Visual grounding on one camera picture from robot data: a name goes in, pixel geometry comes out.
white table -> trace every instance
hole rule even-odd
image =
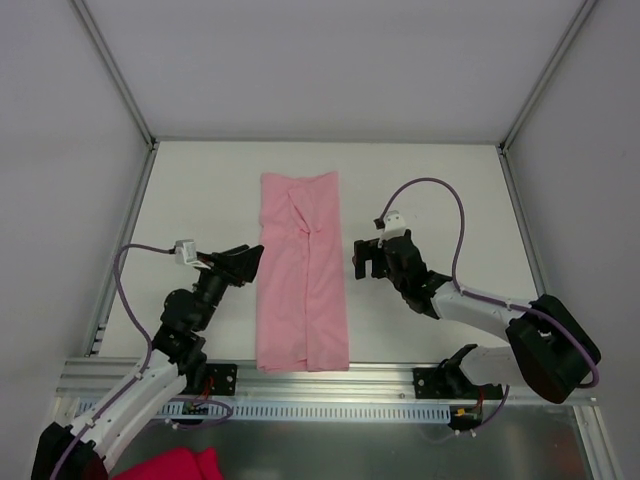
[[[377,236],[373,218],[389,196],[419,176],[439,177],[458,190],[467,214],[459,264],[465,285],[512,297],[535,288],[497,152],[491,146],[254,142],[162,142],[133,241],[169,248],[194,238],[201,251],[258,242],[260,175],[340,174],[347,313],[352,362],[436,362],[467,343],[502,342],[454,322],[417,315],[387,280],[355,281],[353,242]],[[394,204],[414,232],[427,265],[449,274],[459,216],[449,192],[419,184]],[[123,284],[134,312],[152,335],[163,301],[190,288],[197,272],[172,257],[131,251]],[[212,359],[255,358],[255,285],[230,288],[208,329],[204,351]],[[101,356],[137,357],[144,342],[116,298]]]

red fabric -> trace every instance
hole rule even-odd
[[[136,465],[114,480],[224,480],[213,448],[201,453],[180,447]]]

robotic arm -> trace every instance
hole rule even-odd
[[[562,403],[589,371],[595,374],[600,351],[560,300],[551,295],[515,300],[466,289],[427,268],[400,213],[388,212],[376,226],[382,230],[379,238],[355,242],[356,279],[366,276],[370,261],[371,276],[389,279],[416,313],[465,323],[510,344],[466,345],[444,360],[436,381],[448,395],[501,383],[528,385],[542,398]]]
[[[67,427],[55,422],[47,427],[31,478],[106,480],[126,446],[165,403],[186,388],[202,391],[207,356],[205,340],[195,332],[207,328],[229,285],[254,280],[263,250],[242,245],[206,255],[196,252],[193,241],[177,242],[171,253],[178,263],[200,271],[193,291],[167,296],[151,351],[96,406]]]

gray floor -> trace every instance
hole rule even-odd
[[[589,479],[565,407],[510,407],[478,437],[438,444],[434,425],[231,421],[206,430],[143,431],[118,473],[177,446],[214,447],[227,480]]]

pink garment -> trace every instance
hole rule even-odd
[[[193,453],[174,448],[114,477],[114,480],[224,480],[213,448]]]
[[[347,370],[338,173],[262,175],[256,359],[265,372]]]

